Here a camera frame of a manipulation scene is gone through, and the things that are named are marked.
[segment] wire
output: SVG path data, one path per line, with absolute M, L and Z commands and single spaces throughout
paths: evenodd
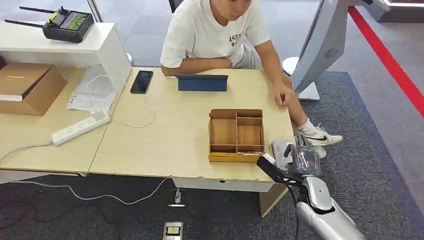
M 150 124 L 152 124 L 155 121 L 156 115 L 153 113 L 153 111 L 150 109 L 150 107 L 146 104 L 146 99 L 147 99 L 147 97 L 144 98 L 143 104 L 149 110 L 150 114 L 153 116 L 153 119 L 149 123 L 141 125 L 141 126 L 124 123 L 126 126 L 131 127 L 131 128 L 141 129 L 141 128 L 149 126 Z
M 44 184 L 44 183 L 40 183 L 40 182 L 36 182 L 36 181 L 10 181 L 9 183 L 15 183 L 15 184 L 35 184 L 35 185 L 40 185 L 40 186 L 43 186 L 43 187 L 48 187 L 48 188 L 68 188 L 72 193 L 73 193 L 73 195 L 75 196 L 75 197 L 77 197 L 78 199 L 81 199 L 81 200 L 85 200 L 85 201 L 90 201 L 90 200 L 95 200 L 95 199 L 101 199 L 101 198 L 105 198 L 105 197 L 110 197 L 110 198 L 113 198 L 113 199 L 116 199 L 116 200 L 118 200 L 119 202 L 121 202 L 121 203 L 123 203 L 123 204 L 125 204 L 125 205 L 132 205 L 132 204 L 136 204 L 136 203 L 138 203 L 138 202 L 140 202 L 140 201 L 143 201 L 143 200 L 146 200 L 146 199 L 148 199 L 148 198 L 150 198 L 151 196 L 153 196 L 153 194 L 155 194 L 156 193 L 156 191 L 158 191 L 158 189 L 161 187 L 161 185 L 165 182 L 165 180 L 167 180 L 167 179 L 169 179 L 169 177 L 167 177 L 167 178 L 165 178 L 164 180 L 162 180 L 160 183 L 159 183 L 159 185 L 156 187 L 156 189 L 150 194 L 150 195 L 148 195 L 148 196 L 146 196 L 146 197 L 143 197 L 143 198 L 140 198 L 140 199 L 138 199 L 138 200 L 135 200 L 135 201 L 132 201 L 132 202 L 126 202 L 126 201 L 123 201 L 123 200 L 121 200 L 121 199 L 119 199 L 118 197 L 116 197 L 116 196 L 114 196 L 114 195 L 109 195 L 109 194 L 106 194 L 106 195 L 101 195 L 101 196 L 95 196 L 95 197 L 88 197 L 88 198 L 86 198 L 86 197 L 81 197 L 81 196 L 79 196 L 75 191 L 74 191 L 74 189 L 72 189 L 72 187 L 70 186 L 70 185 L 50 185 L 50 184 Z
M 48 224 L 54 221 L 57 221 L 61 218 L 63 218 L 64 216 L 66 216 L 68 213 L 73 212 L 75 209 L 80 208 L 80 207 L 86 207 L 86 208 L 94 208 L 96 210 L 98 210 L 100 212 L 101 218 L 103 219 L 103 221 L 105 221 L 107 224 L 109 225 L 116 225 L 116 229 L 117 229 L 117 238 L 120 240 L 121 239 L 121 235 L 122 235 L 122 228 L 121 228 L 121 224 L 123 222 L 123 220 L 125 219 L 126 216 L 128 215 L 134 215 L 135 219 L 141 224 L 143 225 L 142 220 L 140 219 L 140 216 L 133 212 L 126 212 L 125 215 L 123 217 L 121 217 L 120 219 L 117 220 L 110 220 L 107 215 L 105 214 L 105 212 L 102 210 L 102 208 L 100 206 L 98 206 L 97 204 L 75 204 L 71 207 L 68 207 L 64 212 L 60 213 L 59 215 L 52 217 L 50 219 L 43 219 L 40 218 L 39 216 L 44 216 L 45 214 L 39 214 L 39 208 L 38 208 L 38 201 L 35 203 L 32 202 L 26 202 L 26 201 L 13 201 L 13 202 L 9 202 L 7 204 L 4 204 L 0 207 L 0 212 L 3 209 L 11 209 L 11 207 L 13 207 L 14 205 L 23 205 L 25 206 L 25 210 L 23 212 L 23 214 L 21 214 L 14 222 L 9 223 L 9 224 L 5 224 L 5 221 L 2 221 L 2 224 L 5 225 L 1 225 L 0 224 L 0 230 L 6 230 L 9 229 L 11 227 L 14 227 L 15 225 L 17 225 L 18 223 L 20 223 L 25 217 L 28 216 L 28 214 L 30 213 L 29 209 L 32 209 L 34 214 L 32 215 L 32 221 L 34 223 L 37 224 Z
M 293 199 L 294 210 L 296 211 L 297 201 L 296 201 L 295 194 L 293 193 L 292 188 L 287 183 L 284 182 L 284 185 L 288 189 L 288 192 L 290 193 L 291 198 Z M 295 235 L 295 238 L 294 239 L 295 240 L 298 240 L 299 239 L 299 217 L 298 217 L 297 213 L 296 213 L 296 235 Z
M 112 82 L 112 79 L 119 80 L 119 78 L 114 77 L 114 76 L 109 76 L 109 75 L 104 75 L 104 74 L 102 74 L 102 75 L 98 75 L 98 76 L 96 76 L 95 78 L 91 79 L 91 80 L 87 83 L 87 85 L 85 85 L 85 90 L 87 90 L 87 88 L 89 87 L 89 85 L 90 85 L 92 82 L 94 82 L 94 80 L 96 80 L 96 79 L 98 79 L 98 78 L 100 78 L 100 77 L 107 77 L 107 78 L 109 78 L 109 79 L 110 79 L 110 81 L 111 81 L 111 82 Z
M 107 77 L 107 78 L 109 78 L 109 79 L 110 79 L 110 83 L 112 84 L 112 86 L 113 86 L 112 79 L 119 80 L 119 78 L 114 77 L 114 76 L 109 76 L 109 75 L 104 75 L 104 74 L 102 74 L 102 75 L 98 75 L 98 76 L 96 76 L 95 78 L 91 79 L 91 80 L 90 80 L 90 81 L 89 81 L 89 82 L 85 85 L 85 90 L 87 90 L 87 88 L 89 87 L 89 85 L 90 85 L 92 82 L 94 82 L 96 79 L 98 79 L 98 78 L 100 78 L 100 77 Z M 89 94 L 87 94 L 87 98 L 88 98 L 88 101 L 90 102 L 91 106 L 93 107 L 93 109 L 94 109 L 94 110 L 98 109 L 98 108 L 94 105 L 94 103 L 92 102 L 92 100 L 91 100 L 91 98 L 90 98 L 90 95 L 89 95 Z
M 53 141 L 51 141 L 51 140 L 50 140 L 50 141 L 45 142 L 45 143 L 28 144 L 28 145 L 25 145 L 25 146 L 20 146 L 20 147 L 14 148 L 14 149 L 12 149 L 12 150 L 10 150 L 10 151 L 6 152 L 3 156 L 1 156 L 1 157 L 0 157 L 0 163 L 1 163 L 1 162 L 3 162 L 3 160 L 4 160 L 7 156 L 11 155 L 12 153 L 14 153 L 14 152 L 16 152 L 16 151 L 23 150 L 23 149 L 30 149 L 30 148 L 38 148 L 38 147 L 52 146 L 52 145 L 53 145 Z

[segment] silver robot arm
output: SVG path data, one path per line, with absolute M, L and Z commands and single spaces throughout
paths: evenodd
M 290 153 L 292 160 L 286 164 Z M 320 158 L 302 135 L 297 134 L 296 145 L 288 144 L 283 156 L 285 159 L 275 160 L 266 153 L 259 157 L 256 165 L 274 182 L 299 188 L 296 214 L 300 223 L 322 240 L 364 240 L 365 236 L 331 198 L 327 184 L 318 177 Z M 278 166 L 286 167 L 283 171 Z
M 308 202 L 299 201 L 296 213 L 300 222 L 323 240 L 364 240 L 354 221 L 330 197 L 327 184 L 318 177 L 306 176 Z

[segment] smartphone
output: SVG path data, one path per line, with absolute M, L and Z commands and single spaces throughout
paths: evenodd
M 152 80 L 152 77 L 152 71 L 138 71 L 130 92 L 132 94 L 145 94 L 149 88 L 150 80 Z

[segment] light wood tabletop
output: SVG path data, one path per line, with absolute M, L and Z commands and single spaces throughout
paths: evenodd
M 90 116 L 88 111 L 67 110 L 69 98 L 82 79 L 84 68 L 59 68 L 67 85 L 44 116 L 0 113 L 0 156 L 17 147 L 45 143 L 51 134 Z M 53 173 L 88 172 L 106 125 L 60 146 L 44 146 L 12 153 L 0 169 Z
M 147 94 L 131 94 L 140 70 L 153 71 L 153 78 Z M 134 67 L 89 172 L 272 182 L 255 163 L 209 162 L 209 112 L 263 110 L 265 150 L 270 152 L 272 140 L 294 139 L 287 108 L 274 102 L 260 70 L 215 69 L 204 74 L 228 75 L 228 90 L 178 91 L 177 79 L 164 77 L 160 68 Z M 125 125 L 143 126 L 154 117 L 142 128 Z

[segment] white power strip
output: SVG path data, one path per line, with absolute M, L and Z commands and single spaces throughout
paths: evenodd
M 111 121 L 111 118 L 104 111 L 92 113 L 90 117 L 65 127 L 51 134 L 51 140 L 55 146 L 64 144 L 80 135 L 93 129 L 103 126 Z

